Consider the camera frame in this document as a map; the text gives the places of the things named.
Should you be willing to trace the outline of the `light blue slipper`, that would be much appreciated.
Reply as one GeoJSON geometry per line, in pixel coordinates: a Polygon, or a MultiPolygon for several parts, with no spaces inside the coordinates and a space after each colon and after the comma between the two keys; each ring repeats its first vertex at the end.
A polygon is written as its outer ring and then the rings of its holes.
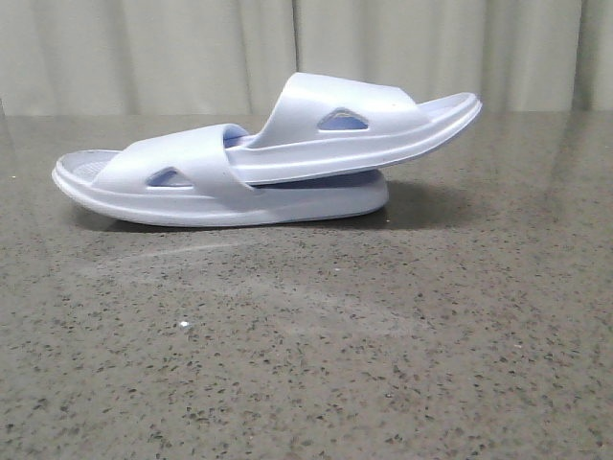
{"type": "Polygon", "coordinates": [[[252,187],[225,141],[237,125],[191,129],[123,150],[89,149],[57,160],[52,178],[81,206],[115,219],[178,227],[220,227],[336,219],[368,214],[388,200],[381,172],[252,187]]]}
{"type": "Polygon", "coordinates": [[[415,103],[397,87],[296,73],[263,129],[227,141],[226,152],[255,185],[363,172],[437,149],[481,107],[469,92],[415,103]]]}

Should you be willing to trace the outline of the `beige pleated curtain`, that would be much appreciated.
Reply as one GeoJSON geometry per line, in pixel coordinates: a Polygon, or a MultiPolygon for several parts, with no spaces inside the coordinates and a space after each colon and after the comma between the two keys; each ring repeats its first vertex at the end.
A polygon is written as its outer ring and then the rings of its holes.
{"type": "Polygon", "coordinates": [[[608,110],[608,1],[5,1],[9,115],[263,114],[294,72],[608,110]]]}

